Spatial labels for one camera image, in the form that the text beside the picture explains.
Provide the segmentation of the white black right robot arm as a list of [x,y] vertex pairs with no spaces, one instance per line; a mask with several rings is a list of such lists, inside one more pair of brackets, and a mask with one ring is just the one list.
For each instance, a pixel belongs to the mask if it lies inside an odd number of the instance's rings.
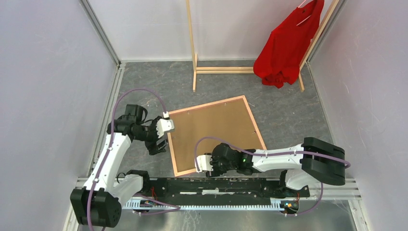
[[344,149],[314,137],[304,138],[303,143],[282,149],[242,149],[225,140],[210,153],[194,155],[197,172],[207,177],[219,177],[229,171],[250,176],[252,174],[282,170],[278,191],[291,196],[303,187],[320,182],[345,185],[345,170],[350,163],[345,160]]

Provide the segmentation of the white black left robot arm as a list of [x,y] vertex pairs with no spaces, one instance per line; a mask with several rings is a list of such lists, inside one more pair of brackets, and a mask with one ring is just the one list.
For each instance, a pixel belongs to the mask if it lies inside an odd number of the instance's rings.
[[146,126],[147,114],[146,108],[128,104],[124,115],[108,124],[105,152],[82,188],[73,189],[70,195],[79,224],[113,228],[131,197],[146,196],[151,191],[149,174],[143,170],[128,171],[122,182],[114,185],[124,154],[133,141],[143,141],[151,155],[165,151],[168,141],[163,136],[174,129],[174,123],[165,110]]

